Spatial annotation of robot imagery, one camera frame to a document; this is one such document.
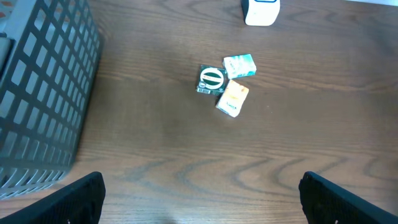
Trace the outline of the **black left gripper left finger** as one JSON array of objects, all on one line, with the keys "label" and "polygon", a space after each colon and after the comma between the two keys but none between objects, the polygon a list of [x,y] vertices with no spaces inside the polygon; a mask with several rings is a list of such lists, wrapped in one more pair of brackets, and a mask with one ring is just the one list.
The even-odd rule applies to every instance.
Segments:
[{"label": "black left gripper left finger", "polygon": [[97,224],[106,194],[103,176],[92,172],[11,215],[1,224]]}]

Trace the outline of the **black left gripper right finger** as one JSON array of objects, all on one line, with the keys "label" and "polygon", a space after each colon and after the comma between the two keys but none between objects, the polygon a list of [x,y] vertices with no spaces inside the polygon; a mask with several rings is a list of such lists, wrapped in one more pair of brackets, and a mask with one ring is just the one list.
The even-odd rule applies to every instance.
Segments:
[{"label": "black left gripper right finger", "polygon": [[396,224],[397,216],[307,171],[298,186],[309,224]]}]

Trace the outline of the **small orange candy box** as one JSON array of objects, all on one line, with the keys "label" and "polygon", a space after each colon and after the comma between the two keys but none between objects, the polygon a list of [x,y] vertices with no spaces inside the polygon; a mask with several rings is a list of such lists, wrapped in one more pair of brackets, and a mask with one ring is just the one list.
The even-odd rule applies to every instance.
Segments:
[{"label": "small orange candy box", "polygon": [[248,93],[249,88],[230,80],[218,100],[216,108],[235,118],[240,113]]}]

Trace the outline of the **small teal candy box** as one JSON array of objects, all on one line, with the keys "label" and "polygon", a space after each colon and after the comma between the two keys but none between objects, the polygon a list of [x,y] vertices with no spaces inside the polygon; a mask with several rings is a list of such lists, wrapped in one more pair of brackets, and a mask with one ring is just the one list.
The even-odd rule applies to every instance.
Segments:
[{"label": "small teal candy box", "polygon": [[251,54],[225,57],[223,66],[230,80],[253,76],[257,70]]}]

